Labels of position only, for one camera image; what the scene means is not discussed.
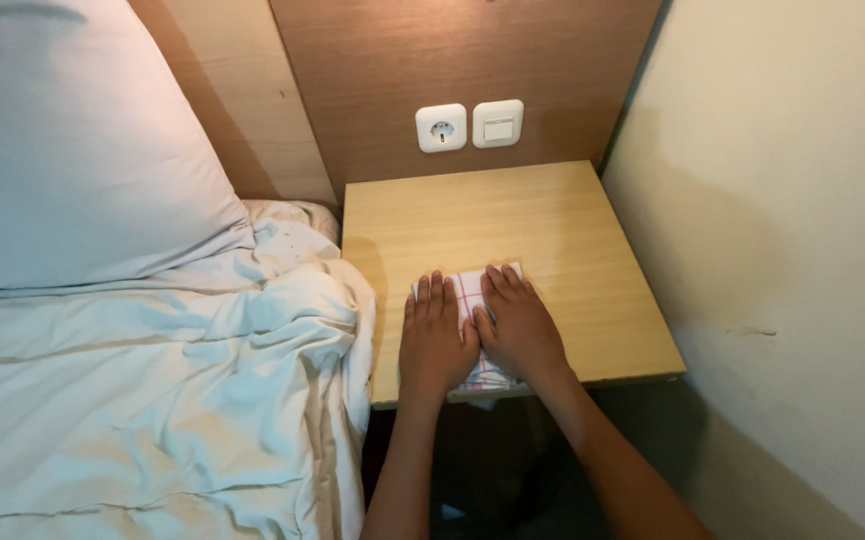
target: nightstand top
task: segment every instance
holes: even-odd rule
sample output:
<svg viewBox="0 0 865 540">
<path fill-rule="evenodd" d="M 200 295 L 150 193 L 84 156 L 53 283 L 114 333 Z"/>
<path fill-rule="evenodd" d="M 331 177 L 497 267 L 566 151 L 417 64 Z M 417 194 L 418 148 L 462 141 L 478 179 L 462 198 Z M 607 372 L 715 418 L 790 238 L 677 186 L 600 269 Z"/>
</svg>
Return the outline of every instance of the nightstand top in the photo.
<svg viewBox="0 0 865 540">
<path fill-rule="evenodd" d="M 350 183 L 342 228 L 376 289 L 374 404 L 397 400 L 403 305 L 436 269 L 520 262 L 583 382 L 685 371 L 589 161 Z"/>
</svg>

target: checkered towel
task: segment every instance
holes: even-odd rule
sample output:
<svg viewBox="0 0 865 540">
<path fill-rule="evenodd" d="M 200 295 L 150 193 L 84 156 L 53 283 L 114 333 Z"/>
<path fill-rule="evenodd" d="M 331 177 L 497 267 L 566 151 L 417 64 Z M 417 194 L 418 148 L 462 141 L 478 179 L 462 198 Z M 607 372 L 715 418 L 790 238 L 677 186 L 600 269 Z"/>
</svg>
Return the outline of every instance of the checkered towel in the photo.
<svg viewBox="0 0 865 540">
<path fill-rule="evenodd" d="M 520 278 L 523 276 L 523 271 L 519 267 L 518 262 L 509 264 L 516 271 Z M 462 272 L 461 274 L 452 274 L 447 276 L 452 278 L 452 285 L 455 287 L 455 297 L 459 304 L 459 332 L 463 332 L 463 322 L 473 316 L 473 309 L 476 306 L 486 307 L 486 301 L 483 298 L 483 289 L 480 287 L 480 277 L 486 273 L 486 268 L 482 270 L 473 270 L 471 272 Z M 412 284 L 412 293 L 418 294 L 419 283 Z M 479 362 L 475 364 L 473 372 L 469 374 L 466 381 L 456 387 L 456 390 L 507 390 L 522 383 L 522 381 L 513 376 L 503 373 L 503 370 L 489 360 L 484 350 L 479 351 Z"/>
</svg>

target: forearm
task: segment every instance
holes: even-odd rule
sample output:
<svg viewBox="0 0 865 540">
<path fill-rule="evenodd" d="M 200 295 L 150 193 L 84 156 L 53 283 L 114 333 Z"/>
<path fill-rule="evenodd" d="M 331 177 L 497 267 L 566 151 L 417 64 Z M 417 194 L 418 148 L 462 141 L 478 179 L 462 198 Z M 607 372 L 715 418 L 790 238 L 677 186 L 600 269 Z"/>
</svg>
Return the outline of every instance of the forearm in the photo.
<svg viewBox="0 0 865 540">
<path fill-rule="evenodd" d="M 422 396 L 400 401 L 360 539 L 427 538 L 430 472 L 440 405 L 441 399 Z"/>
<path fill-rule="evenodd" d="M 712 538 L 703 523 L 586 394 L 572 372 L 537 383 L 582 463 L 615 534 L 624 540 Z"/>
</svg>

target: pillowcase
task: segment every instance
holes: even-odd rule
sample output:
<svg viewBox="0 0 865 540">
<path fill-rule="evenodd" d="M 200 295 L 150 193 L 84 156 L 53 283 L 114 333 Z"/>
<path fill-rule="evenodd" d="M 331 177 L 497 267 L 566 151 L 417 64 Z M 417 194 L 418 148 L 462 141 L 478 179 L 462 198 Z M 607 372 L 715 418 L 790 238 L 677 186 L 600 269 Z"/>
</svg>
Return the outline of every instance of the pillowcase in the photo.
<svg viewBox="0 0 865 540">
<path fill-rule="evenodd" d="M 126 0 L 0 1 L 0 289 L 141 278 L 254 245 Z"/>
</svg>

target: wood grain surface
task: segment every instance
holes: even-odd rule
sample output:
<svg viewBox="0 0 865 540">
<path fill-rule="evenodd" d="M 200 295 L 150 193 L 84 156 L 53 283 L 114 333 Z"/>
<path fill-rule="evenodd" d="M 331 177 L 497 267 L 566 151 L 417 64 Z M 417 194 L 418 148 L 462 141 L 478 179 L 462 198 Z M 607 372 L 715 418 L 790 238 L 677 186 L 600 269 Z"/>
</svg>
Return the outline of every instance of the wood grain surface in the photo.
<svg viewBox="0 0 865 540">
<path fill-rule="evenodd" d="M 266 0 L 129 0 L 242 198 L 335 208 Z"/>
<path fill-rule="evenodd" d="M 270 0 L 330 179 L 601 159 L 661 0 Z M 514 146 L 423 153 L 421 107 L 521 99 Z"/>
<path fill-rule="evenodd" d="M 589 161 L 351 183 L 342 257 L 376 289 L 372 391 L 380 406 L 398 397 L 410 285 L 436 269 L 520 262 L 583 382 L 685 371 Z"/>
</svg>

